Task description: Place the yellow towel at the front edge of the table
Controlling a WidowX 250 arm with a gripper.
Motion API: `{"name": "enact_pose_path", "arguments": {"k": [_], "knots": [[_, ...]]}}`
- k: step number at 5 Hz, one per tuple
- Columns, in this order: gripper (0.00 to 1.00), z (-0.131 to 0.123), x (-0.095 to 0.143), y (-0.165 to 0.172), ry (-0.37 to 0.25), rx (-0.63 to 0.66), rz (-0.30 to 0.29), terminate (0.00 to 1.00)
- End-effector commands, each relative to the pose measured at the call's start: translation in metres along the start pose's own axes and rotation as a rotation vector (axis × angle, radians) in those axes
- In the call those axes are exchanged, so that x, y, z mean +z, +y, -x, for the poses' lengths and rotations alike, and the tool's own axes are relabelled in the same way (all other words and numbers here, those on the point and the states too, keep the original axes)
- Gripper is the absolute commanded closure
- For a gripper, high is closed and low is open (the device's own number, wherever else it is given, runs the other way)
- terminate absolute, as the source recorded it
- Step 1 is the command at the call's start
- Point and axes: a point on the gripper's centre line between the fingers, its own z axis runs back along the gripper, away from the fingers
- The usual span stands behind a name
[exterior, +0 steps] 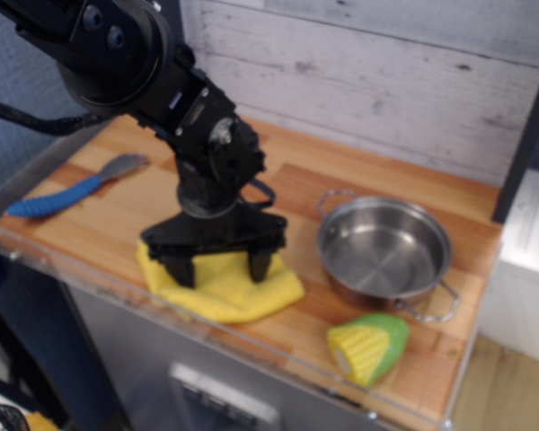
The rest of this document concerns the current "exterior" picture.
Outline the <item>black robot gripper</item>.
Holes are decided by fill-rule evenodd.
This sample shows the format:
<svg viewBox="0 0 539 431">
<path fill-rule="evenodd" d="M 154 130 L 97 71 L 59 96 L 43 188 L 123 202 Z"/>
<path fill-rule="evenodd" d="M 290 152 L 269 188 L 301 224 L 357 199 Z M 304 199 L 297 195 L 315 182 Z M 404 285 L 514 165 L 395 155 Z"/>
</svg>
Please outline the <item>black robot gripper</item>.
<svg viewBox="0 0 539 431">
<path fill-rule="evenodd" d="M 252 281 L 259 283 L 285 245 L 286 228 L 284 217 L 238 203 L 213 218 L 180 213 L 144 230 L 141 239 L 180 286 L 195 286 L 194 257 L 235 251 L 247 253 Z"/>
</svg>

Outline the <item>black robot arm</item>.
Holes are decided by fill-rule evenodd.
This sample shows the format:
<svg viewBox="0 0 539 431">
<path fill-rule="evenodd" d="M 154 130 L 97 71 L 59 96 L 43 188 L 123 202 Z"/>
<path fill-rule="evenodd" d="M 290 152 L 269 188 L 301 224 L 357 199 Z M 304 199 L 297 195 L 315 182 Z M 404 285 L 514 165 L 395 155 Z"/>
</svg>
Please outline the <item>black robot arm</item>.
<svg viewBox="0 0 539 431">
<path fill-rule="evenodd" d="M 174 151 L 181 212 L 143 231 L 150 258 L 192 286 L 194 257 L 244 251 L 253 281 L 284 245 L 286 220 L 243 199 L 265 155 L 234 104 L 195 66 L 151 1 L 0 1 L 17 34 L 53 58 L 95 117 L 129 115 Z"/>
</svg>

